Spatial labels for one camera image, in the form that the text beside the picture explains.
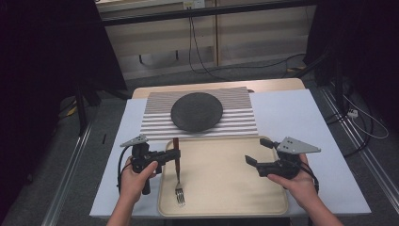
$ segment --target human hand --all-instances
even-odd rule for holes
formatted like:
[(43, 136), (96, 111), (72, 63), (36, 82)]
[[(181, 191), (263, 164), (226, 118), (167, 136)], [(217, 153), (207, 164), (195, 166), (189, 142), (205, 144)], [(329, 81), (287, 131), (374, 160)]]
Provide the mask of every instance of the human hand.
[[(299, 157), (303, 163), (308, 164), (308, 158), (305, 154), (302, 153), (299, 155)], [(297, 176), (291, 180), (285, 179), (275, 174), (269, 174), (267, 175), (267, 178), (287, 188), (291, 195), (294, 196), (298, 205), (302, 208), (306, 208), (308, 205), (320, 200), (316, 189), (314, 188), (313, 179), (304, 170), (301, 170)]]
[(135, 173), (131, 164), (131, 158), (132, 156), (127, 159), (125, 163), (126, 168), (124, 168), (121, 175), (120, 197), (131, 203), (136, 203), (140, 199), (141, 191), (147, 179), (156, 175), (153, 172), (158, 167), (158, 162), (153, 161), (140, 173)]

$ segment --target forearm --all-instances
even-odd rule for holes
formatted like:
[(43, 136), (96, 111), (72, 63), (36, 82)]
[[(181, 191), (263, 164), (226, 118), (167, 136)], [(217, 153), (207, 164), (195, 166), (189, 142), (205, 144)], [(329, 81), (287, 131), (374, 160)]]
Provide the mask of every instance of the forearm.
[(343, 224), (335, 217), (331, 211), (317, 199), (303, 206), (313, 221), (315, 226), (342, 226)]
[(133, 212), (134, 203), (127, 200), (118, 199), (114, 212), (108, 220), (107, 226), (127, 226), (130, 222), (130, 217)]

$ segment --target striped mat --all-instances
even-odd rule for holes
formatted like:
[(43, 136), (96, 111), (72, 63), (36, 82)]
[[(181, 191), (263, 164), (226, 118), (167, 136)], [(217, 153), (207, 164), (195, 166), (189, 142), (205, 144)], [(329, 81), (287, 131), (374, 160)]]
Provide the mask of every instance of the striped mat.
[[(174, 125), (170, 110), (179, 98), (192, 92), (214, 95), (223, 105), (220, 122), (209, 130), (191, 133)], [(174, 137), (234, 137), (257, 136), (255, 117), (247, 88), (207, 89), (198, 91), (152, 92), (148, 98), (140, 134), (150, 141), (171, 140)]]

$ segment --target metal fork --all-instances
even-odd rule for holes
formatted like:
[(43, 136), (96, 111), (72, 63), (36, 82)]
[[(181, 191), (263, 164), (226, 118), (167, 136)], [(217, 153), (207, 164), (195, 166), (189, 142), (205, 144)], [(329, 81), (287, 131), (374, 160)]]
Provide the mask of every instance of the metal fork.
[[(179, 149), (179, 139), (175, 137), (173, 139), (173, 149)], [(180, 184), (180, 159), (175, 160), (176, 175), (177, 175), (177, 185), (175, 188), (177, 203), (182, 207), (185, 205), (184, 193), (182, 184)]]
[(176, 188), (175, 188), (175, 193), (176, 193), (176, 198), (177, 198), (177, 203), (182, 207), (185, 205), (184, 201), (184, 193), (183, 193), (183, 188), (182, 184), (180, 184), (180, 179), (178, 179)]

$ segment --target black plate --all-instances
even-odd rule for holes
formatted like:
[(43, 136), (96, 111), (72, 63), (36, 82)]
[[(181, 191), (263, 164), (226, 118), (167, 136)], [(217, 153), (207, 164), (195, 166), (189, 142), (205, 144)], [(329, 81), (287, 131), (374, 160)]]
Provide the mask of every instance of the black plate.
[(204, 92), (183, 96), (170, 111), (173, 123), (188, 132), (210, 129), (220, 121), (222, 115), (222, 103), (215, 96)]

